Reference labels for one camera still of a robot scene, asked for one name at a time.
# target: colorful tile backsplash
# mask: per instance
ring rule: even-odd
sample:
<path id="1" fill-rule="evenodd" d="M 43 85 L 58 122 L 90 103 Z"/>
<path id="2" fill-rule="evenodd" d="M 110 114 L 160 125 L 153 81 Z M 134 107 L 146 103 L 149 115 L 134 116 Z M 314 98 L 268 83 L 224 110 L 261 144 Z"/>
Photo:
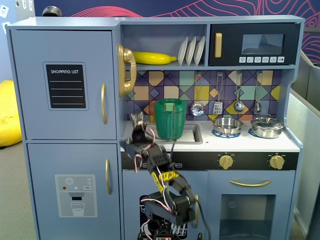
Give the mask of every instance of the colorful tile backsplash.
<path id="1" fill-rule="evenodd" d="M 222 72 L 222 91 L 220 101 L 223 102 L 223 114 L 213 115 L 214 104 L 218 100 L 217 73 Z M 276 117 L 279 94 L 281 88 L 281 70 L 262 71 L 262 87 L 259 91 L 261 112 L 254 111 L 256 103 L 257 72 L 255 70 L 242 71 L 242 87 L 240 101 L 244 110 L 237 113 L 234 103 L 237 99 L 236 83 L 237 71 L 200 71 L 201 76 L 196 76 L 195 71 L 139 71 L 133 91 L 125 96 L 126 114 L 143 111 L 149 115 L 150 104 L 163 98 L 175 98 L 186 101 L 186 120 L 213 120 L 227 117 L 240 120 L 252 120 L 259 114 L 270 114 Z M 193 116 L 190 107 L 197 100 L 204 104 L 204 114 Z"/>

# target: green pitcher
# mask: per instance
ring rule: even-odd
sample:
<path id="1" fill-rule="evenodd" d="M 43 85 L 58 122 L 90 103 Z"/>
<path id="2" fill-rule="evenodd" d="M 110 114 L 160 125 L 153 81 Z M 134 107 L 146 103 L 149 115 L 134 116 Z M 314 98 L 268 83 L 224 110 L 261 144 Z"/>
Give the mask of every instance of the green pitcher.
<path id="1" fill-rule="evenodd" d="M 181 138 L 186 121 L 186 109 L 186 102 L 180 99 L 166 98 L 155 102 L 155 124 L 160 138 Z"/>

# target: oven window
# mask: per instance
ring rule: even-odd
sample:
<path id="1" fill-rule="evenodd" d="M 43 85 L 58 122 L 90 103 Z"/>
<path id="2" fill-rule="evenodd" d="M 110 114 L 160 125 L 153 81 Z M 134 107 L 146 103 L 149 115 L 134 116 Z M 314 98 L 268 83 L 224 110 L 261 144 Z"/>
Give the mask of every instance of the oven window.
<path id="1" fill-rule="evenodd" d="M 283 52 L 283 34 L 246 34 L 242 40 L 243 55 L 280 55 Z"/>
<path id="2" fill-rule="evenodd" d="M 223 194 L 220 240 L 269 240 L 275 195 Z"/>

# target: blue stove burner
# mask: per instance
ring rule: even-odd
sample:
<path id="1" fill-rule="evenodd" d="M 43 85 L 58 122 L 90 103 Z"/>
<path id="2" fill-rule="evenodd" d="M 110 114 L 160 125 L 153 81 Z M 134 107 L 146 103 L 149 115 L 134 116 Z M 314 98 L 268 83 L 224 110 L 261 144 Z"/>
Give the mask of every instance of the blue stove burner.
<path id="1" fill-rule="evenodd" d="M 225 135 L 225 134 L 222 134 L 221 132 L 217 132 L 216 130 L 212 130 L 211 133 L 216 137 L 223 138 L 223 139 L 234 139 L 240 136 L 240 132 L 234 135 Z"/>
<path id="2" fill-rule="evenodd" d="M 256 138 L 263 139 L 263 137 L 260 137 L 260 136 L 258 136 L 258 135 L 255 135 L 251 128 L 249 129 L 248 133 L 249 133 L 250 135 L 256 137 Z"/>

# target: pot lid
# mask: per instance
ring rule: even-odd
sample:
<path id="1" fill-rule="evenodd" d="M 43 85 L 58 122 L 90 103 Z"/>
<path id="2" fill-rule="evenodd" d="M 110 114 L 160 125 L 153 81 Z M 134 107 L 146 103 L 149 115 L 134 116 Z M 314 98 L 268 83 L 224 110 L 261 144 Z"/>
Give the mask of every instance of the pot lid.
<path id="1" fill-rule="evenodd" d="M 251 123 L 257 127 L 268 129 L 281 129 L 284 127 L 284 124 L 281 121 L 268 116 L 257 117 L 253 119 Z"/>

